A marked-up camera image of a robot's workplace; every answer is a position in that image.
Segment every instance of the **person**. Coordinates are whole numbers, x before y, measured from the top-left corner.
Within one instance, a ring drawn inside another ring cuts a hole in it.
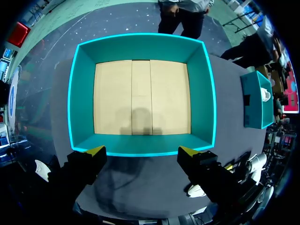
[[[198,39],[204,16],[210,11],[214,0],[159,0],[161,22],[158,32],[173,34],[180,23],[181,36]]]
[[[225,60],[239,58],[233,63],[243,67],[259,67],[271,60],[278,62],[281,58],[281,44],[274,33],[274,27],[265,16],[257,32],[245,38],[238,46],[225,51],[221,58]]]
[[[281,105],[280,98],[279,96],[277,96],[277,94],[274,94],[273,110],[274,110],[275,120],[278,123],[280,122],[280,120],[282,120],[285,117],[285,115],[283,114],[283,107]]]

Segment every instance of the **blue sign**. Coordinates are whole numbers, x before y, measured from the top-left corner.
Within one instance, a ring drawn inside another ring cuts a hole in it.
[[[9,97],[9,103],[10,103],[10,106],[9,106],[9,115],[10,115],[10,117],[13,116],[14,90],[15,90],[15,87],[13,86],[12,89],[11,89],[10,97]]]

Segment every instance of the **small teal box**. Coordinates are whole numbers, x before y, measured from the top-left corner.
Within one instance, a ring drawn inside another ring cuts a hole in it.
[[[244,95],[244,126],[264,129],[273,123],[272,85],[260,72],[254,71],[241,76]],[[265,88],[271,98],[263,102],[261,88]]]
[[[95,134],[93,93],[96,64],[117,60],[186,63],[191,100],[191,134]],[[108,156],[152,157],[176,155],[180,145],[195,150],[213,148],[217,105],[213,74],[204,43],[175,35],[132,33],[79,44],[69,80],[67,118],[71,147],[76,151],[105,145]]]

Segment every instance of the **dark tabletop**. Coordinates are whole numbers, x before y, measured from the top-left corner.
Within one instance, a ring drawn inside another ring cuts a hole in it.
[[[243,126],[240,76],[248,71],[213,55],[210,62],[217,98],[216,143],[210,150],[223,165],[246,151],[261,153],[266,131]],[[67,122],[71,63],[66,60],[57,65],[51,95],[52,135],[61,164],[72,152]],[[124,219],[175,217],[207,206],[207,197],[188,198],[184,193],[189,180],[176,158],[108,157],[95,183],[86,186],[77,202],[84,210]]]

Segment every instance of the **black pants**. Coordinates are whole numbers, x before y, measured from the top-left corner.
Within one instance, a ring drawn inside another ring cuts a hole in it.
[[[239,57],[241,58],[233,62],[243,68],[256,68],[271,61],[270,54],[257,33],[246,37],[240,45],[228,49],[221,55],[225,60]]]
[[[184,9],[179,9],[176,16],[169,15],[162,10],[160,4],[161,22],[158,26],[158,32],[164,34],[173,34],[179,23],[182,23],[183,32],[181,36],[198,39],[201,35],[204,12],[191,13]]]

